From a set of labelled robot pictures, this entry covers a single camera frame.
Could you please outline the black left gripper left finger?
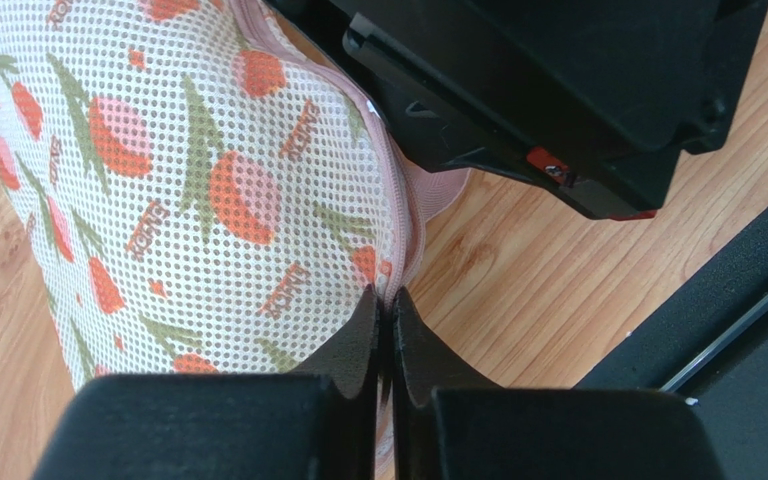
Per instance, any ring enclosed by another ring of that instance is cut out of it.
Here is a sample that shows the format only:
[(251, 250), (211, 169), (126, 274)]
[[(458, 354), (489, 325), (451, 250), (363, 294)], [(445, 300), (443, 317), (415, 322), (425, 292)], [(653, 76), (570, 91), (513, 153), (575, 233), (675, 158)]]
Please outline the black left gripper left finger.
[(379, 300), (283, 374), (115, 374), (71, 401), (37, 479), (370, 479)]

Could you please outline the floral mesh laundry bag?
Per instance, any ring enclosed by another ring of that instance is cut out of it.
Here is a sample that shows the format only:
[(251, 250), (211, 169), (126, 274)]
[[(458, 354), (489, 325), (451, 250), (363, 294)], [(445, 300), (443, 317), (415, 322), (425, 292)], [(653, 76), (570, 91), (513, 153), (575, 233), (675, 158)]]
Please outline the floral mesh laundry bag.
[(76, 387), (292, 370), (410, 280), (467, 179), (260, 1), (0, 1), (0, 180)]

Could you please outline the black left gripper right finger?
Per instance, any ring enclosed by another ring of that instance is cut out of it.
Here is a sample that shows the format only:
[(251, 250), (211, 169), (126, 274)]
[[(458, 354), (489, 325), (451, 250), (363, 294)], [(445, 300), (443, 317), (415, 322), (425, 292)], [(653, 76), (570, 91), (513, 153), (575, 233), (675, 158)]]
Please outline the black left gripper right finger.
[(421, 319), (392, 308), (400, 479), (720, 479), (685, 401), (649, 390), (504, 388)]

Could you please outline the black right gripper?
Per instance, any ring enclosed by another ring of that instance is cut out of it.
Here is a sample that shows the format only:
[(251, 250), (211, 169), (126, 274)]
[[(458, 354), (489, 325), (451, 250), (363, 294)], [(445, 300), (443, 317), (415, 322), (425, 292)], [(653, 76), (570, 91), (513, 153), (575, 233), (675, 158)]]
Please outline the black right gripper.
[(276, 1), (421, 168), (653, 217), (682, 153), (720, 149), (765, 1)]

